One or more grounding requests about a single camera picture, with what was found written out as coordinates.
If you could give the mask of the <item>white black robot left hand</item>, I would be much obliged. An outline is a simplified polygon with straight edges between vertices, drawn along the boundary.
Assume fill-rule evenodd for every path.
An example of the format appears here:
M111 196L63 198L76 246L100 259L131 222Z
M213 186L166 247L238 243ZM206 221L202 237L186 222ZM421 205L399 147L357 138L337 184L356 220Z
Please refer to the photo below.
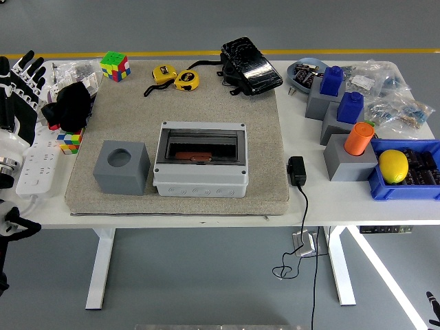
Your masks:
M30 50L10 66L1 57L1 156L19 161L34 142L46 68Z

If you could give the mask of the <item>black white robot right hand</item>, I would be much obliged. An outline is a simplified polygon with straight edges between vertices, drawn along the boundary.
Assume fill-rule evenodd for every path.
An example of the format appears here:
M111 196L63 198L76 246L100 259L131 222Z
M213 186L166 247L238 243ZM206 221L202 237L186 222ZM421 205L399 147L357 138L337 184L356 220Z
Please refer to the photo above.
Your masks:
M440 318L440 304L439 304L439 301L434 297L434 295L430 291L426 292L426 297L427 297L427 299L428 299L428 301L429 301L429 303L430 303L430 305L432 307L432 310L433 310L435 316L437 317L436 320L429 319L428 322L431 325L439 327L440 326L440 324L439 324L439 318Z

